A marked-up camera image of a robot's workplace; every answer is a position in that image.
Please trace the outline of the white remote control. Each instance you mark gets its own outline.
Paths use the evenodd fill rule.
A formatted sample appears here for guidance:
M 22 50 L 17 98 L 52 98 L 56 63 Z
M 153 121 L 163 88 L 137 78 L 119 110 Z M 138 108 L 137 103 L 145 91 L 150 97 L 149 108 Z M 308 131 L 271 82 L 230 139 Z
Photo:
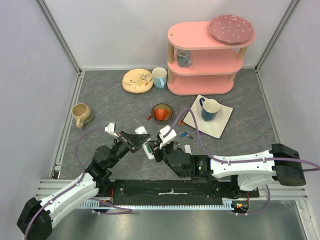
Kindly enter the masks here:
M 134 130 L 134 132 L 138 135 L 143 135 L 143 134 L 147 134 L 147 131 L 146 131 L 146 128 L 144 126 L 140 126 L 138 128 L 136 128 Z M 149 147 L 148 143 L 151 141 L 151 138 L 149 137 L 146 142 L 142 145 L 142 148 L 147 156 L 147 158 L 149 160 L 154 160 L 155 159 L 155 156 L 153 154 L 153 151 L 152 149 Z

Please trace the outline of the green battery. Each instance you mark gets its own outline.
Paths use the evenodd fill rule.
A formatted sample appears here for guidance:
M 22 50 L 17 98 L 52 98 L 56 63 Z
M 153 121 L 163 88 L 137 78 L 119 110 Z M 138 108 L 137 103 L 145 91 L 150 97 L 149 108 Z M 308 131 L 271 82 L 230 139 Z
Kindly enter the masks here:
M 153 150 L 150 148 L 150 146 L 148 144 L 145 144 L 145 148 L 146 148 L 146 151 L 148 152 L 148 154 L 153 154 Z

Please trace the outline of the pink polka dot plate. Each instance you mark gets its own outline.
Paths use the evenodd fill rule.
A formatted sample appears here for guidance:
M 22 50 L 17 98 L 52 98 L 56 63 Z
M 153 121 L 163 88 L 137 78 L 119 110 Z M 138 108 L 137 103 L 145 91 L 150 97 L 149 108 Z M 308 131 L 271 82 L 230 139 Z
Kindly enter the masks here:
M 242 45 L 254 36 L 252 24 L 237 15 L 220 15 L 209 24 L 208 31 L 217 42 L 236 46 Z

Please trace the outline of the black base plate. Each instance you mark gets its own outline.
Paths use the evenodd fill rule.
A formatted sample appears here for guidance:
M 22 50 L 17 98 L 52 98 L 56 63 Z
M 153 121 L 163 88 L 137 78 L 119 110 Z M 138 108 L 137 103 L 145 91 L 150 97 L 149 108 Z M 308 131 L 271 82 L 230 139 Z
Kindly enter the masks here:
M 112 180 L 95 195 L 112 197 L 116 206 L 221 205 L 222 199 L 258 198 L 256 187 L 243 191 L 233 181 L 209 180 Z

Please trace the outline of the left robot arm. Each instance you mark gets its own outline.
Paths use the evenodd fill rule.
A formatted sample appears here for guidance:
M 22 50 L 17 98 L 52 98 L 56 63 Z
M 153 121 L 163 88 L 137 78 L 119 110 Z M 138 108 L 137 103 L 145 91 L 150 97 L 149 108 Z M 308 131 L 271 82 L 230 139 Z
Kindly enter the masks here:
M 112 147 L 98 147 L 88 167 L 67 186 L 40 200 L 29 199 L 17 220 L 17 227 L 26 240 L 46 240 L 53 228 L 80 204 L 95 196 L 104 197 L 110 191 L 111 171 L 128 152 L 137 152 L 150 138 L 145 134 L 116 134 Z

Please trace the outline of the pink three-tier shelf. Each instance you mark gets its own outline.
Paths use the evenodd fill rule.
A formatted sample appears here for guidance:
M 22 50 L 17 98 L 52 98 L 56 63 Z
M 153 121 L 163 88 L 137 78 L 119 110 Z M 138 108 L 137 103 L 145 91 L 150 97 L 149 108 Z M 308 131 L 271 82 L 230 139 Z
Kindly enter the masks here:
M 168 89 L 180 96 L 222 95 L 233 88 L 256 34 L 240 45 L 226 45 L 211 36 L 209 21 L 191 21 L 173 25 L 167 37 Z M 178 65 L 178 50 L 190 51 L 191 66 Z

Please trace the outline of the orange cup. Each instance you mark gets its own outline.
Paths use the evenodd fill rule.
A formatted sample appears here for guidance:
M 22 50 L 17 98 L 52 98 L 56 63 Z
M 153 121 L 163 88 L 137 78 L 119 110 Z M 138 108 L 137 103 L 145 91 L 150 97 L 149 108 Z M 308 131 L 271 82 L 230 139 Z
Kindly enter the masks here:
M 163 108 L 158 108 L 154 110 L 154 118 L 157 121 L 164 121 L 167 117 L 171 116 L 171 112 L 163 109 Z

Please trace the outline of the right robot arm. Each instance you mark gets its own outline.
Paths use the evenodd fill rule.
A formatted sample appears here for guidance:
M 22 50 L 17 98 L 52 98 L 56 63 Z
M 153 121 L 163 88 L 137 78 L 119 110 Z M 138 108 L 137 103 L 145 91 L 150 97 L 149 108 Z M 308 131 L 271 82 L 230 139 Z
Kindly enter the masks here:
M 150 143 L 149 148 L 156 162 L 165 162 L 179 178 L 207 180 L 234 176 L 236 180 L 229 184 L 229 191 L 235 197 L 274 182 L 287 187 L 306 185 L 299 153 L 281 143 L 254 154 L 213 157 L 192 155 L 174 148 L 173 142 L 163 147 Z

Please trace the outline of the yellow floral plate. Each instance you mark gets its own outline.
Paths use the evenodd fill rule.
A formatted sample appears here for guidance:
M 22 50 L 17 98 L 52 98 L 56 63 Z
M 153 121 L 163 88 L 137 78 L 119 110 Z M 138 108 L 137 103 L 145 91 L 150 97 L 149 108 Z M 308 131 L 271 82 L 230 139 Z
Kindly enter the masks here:
M 144 68 L 129 70 L 122 79 L 122 87 L 133 94 L 148 92 L 154 86 L 152 73 Z

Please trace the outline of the grey mug on shelf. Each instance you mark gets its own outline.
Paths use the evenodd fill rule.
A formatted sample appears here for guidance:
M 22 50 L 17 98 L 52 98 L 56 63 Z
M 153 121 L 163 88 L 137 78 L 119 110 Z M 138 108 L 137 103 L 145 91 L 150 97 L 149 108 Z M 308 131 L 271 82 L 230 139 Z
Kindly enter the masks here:
M 178 49 L 176 52 L 176 57 L 179 67 L 184 68 L 192 65 L 190 50 Z

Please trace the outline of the beige ceramic mug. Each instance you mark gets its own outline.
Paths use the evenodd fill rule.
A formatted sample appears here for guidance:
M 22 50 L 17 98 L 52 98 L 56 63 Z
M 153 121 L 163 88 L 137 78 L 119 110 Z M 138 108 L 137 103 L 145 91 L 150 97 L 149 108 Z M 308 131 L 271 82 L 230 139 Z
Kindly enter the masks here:
M 76 121 L 76 127 L 78 129 L 81 129 L 84 124 L 90 122 L 93 117 L 91 108 L 84 103 L 78 103 L 74 105 L 71 113 L 73 119 Z

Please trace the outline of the white battery cover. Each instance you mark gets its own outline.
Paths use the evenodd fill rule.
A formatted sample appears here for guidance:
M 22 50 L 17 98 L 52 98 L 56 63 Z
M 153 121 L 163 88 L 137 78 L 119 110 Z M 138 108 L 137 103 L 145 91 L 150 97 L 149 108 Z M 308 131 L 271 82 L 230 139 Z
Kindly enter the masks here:
M 184 150 L 185 150 L 185 152 L 186 153 L 188 153 L 188 154 L 192 154 L 192 151 L 191 151 L 191 146 L 189 145 L 189 144 L 186 144 L 185 146 L 184 146 Z

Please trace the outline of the dark blue mug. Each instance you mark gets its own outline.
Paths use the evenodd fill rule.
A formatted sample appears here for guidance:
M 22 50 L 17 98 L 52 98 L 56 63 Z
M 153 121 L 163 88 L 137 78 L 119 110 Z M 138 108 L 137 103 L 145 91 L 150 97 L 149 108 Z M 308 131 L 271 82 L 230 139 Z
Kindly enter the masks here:
M 199 99 L 199 104 L 201 106 L 201 118 L 205 122 L 212 121 L 220 110 L 220 104 L 214 99 L 205 99 L 204 97 L 201 97 Z

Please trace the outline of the light blue mug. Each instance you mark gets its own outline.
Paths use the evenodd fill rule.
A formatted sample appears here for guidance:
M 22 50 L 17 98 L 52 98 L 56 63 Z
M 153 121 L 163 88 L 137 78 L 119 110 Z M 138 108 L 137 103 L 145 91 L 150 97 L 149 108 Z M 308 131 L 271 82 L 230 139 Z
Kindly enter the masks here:
M 167 83 L 167 70 L 163 67 L 156 67 L 152 70 L 153 84 L 158 89 L 163 89 Z

